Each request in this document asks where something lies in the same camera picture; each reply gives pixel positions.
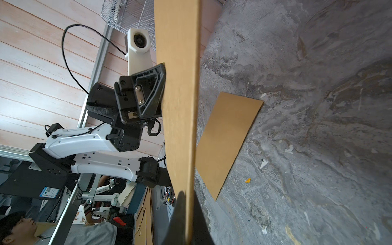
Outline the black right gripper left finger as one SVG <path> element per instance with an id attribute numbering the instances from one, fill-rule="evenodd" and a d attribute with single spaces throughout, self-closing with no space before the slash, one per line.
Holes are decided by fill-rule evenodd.
<path id="1" fill-rule="evenodd" d="M 185 245 L 185 225 L 186 225 L 186 198 L 184 192 L 177 195 L 177 203 L 163 245 Z"/>

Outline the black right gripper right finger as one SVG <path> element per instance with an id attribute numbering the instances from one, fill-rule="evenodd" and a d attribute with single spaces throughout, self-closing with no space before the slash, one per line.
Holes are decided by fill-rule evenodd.
<path id="1" fill-rule="evenodd" d="M 198 197 L 194 196 L 192 245 L 214 245 Z"/>

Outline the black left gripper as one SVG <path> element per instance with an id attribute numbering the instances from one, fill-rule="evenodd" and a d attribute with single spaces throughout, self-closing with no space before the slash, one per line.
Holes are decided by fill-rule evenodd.
<path id="1" fill-rule="evenodd" d="M 166 69 L 160 63 L 145 71 L 121 76 L 111 88 L 97 83 L 87 98 L 88 115 L 111 126 L 106 136 L 119 152 L 139 148 L 143 128 L 148 135 L 157 136 L 162 124 L 162 98 L 166 82 Z"/>

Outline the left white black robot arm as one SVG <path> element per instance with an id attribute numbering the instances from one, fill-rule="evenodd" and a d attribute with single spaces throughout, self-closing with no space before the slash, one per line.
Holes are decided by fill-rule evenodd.
<path id="1" fill-rule="evenodd" d="M 99 120 L 95 127 L 65 129 L 46 126 L 47 140 L 36 144 L 29 156 L 51 175 L 97 174 L 147 187 L 170 186 L 168 170 L 152 157 L 121 157 L 140 147 L 143 132 L 155 137 L 160 126 L 166 82 L 164 64 L 121 76 L 113 87 L 96 83 L 89 92 L 88 115 Z"/>

